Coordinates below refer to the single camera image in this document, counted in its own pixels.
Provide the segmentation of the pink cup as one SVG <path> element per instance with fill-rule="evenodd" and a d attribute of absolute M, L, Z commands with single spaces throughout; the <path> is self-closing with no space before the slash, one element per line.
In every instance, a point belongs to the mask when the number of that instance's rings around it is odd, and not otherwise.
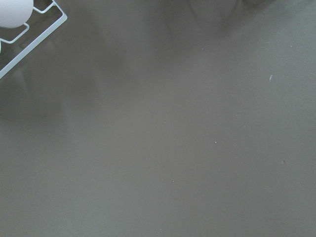
<path fill-rule="evenodd" d="M 33 0 L 0 0 L 0 26 L 16 28 L 28 21 L 33 11 Z"/>

